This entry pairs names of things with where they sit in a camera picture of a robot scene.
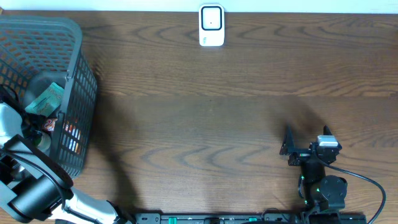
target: item in basket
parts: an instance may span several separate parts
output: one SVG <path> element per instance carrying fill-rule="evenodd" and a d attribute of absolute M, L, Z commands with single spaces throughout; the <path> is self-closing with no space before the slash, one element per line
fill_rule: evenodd
<path fill-rule="evenodd" d="M 44 90 L 39 97 L 37 97 L 25 110 L 28 113 L 50 116 L 51 113 L 57 109 L 62 103 L 63 88 L 56 83 Z"/>
<path fill-rule="evenodd" d="M 43 129 L 44 131 L 49 131 L 49 132 L 54 131 L 55 122 L 56 122 L 57 120 L 58 120 L 57 118 L 49 118 L 49 119 L 46 119 L 46 120 L 45 120 L 45 123 L 44 123 L 43 126 L 42 126 L 42 129 Z"/>

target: white device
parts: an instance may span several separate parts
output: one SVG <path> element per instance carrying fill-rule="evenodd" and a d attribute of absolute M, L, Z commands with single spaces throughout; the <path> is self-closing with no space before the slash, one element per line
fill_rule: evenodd
<path fill-rule="evenodd" d="M 204 4 L 199 8 L 199 43 L 202 46 L 224 44 L 224 8 L 219 4 Z"/>

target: white wall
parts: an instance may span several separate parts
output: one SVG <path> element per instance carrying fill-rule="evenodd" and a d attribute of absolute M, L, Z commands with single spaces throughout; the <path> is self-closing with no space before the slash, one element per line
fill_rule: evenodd
<path fill-rule="evenodd" d="M 202 0 L 1 0 L 4 9 L 197 12 Z M 219 0 L 226 12 L 398 13 L 398 0 Z"/>

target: basket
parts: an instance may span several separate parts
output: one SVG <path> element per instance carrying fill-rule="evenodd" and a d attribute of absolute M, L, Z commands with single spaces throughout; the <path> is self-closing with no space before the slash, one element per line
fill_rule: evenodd
<path fill-rule="evenodd" d="M 81 42 L 80 27 L 66 18 L 0 16 L 0 84 L 12 88 L 23 106 L 28 92 L 48 87 L 43 84 L 64 88 L 47 155 L 72 178 L 85 163 L 97 94 Z"/>

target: wood grain surface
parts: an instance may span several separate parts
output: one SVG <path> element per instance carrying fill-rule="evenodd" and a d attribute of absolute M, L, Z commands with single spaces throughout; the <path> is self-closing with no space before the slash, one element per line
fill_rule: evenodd
<path fill-rule="evenodd" d="M 82 28 L 99 96 L 78 189 L 132 212 L 294 210 L 284 126 L 306 146 L 327 124 L 343 146 L 334 165 L 382 184 L 376 223 L 397 223 L 397 16 L 227 13 L 224 46 L 204 48 L 197 13 L 4 14 Z M 370 220 L 377 187 L 326 173 L 348 180 L 344 211 Z"/>

